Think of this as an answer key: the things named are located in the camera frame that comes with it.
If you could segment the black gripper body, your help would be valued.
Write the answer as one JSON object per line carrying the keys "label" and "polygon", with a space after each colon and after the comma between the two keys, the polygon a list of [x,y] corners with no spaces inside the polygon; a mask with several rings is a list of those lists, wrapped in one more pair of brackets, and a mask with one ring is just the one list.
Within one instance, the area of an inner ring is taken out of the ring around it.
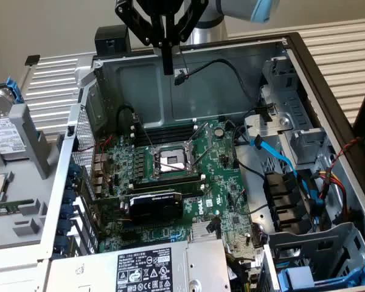
{"label": "black gripper body", "polygon": [[139,6],[148,16],[154,15],[175,15],[180,10],[183,1],[174,0],[137,0]]}

